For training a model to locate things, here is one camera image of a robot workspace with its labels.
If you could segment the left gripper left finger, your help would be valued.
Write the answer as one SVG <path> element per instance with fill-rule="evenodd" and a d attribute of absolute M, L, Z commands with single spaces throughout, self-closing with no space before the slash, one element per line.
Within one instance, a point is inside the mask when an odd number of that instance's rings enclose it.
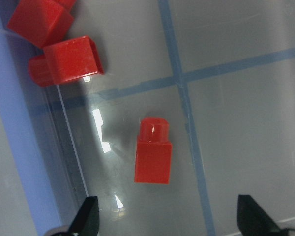
<path fill-rule="evenodd" d="M 97 196 L 86 197 L 67 233 L 70 236 L 97 236 L 100 226 Z"/>

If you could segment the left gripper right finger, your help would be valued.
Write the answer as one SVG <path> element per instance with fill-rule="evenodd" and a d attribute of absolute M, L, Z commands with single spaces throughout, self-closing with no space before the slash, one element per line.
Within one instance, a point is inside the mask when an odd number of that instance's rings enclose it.
<path fill-rule="evenodd" d="M 279 236 L 281 232 L 251 195 L 238 196 L 237 226 L 243 236 Z"/>

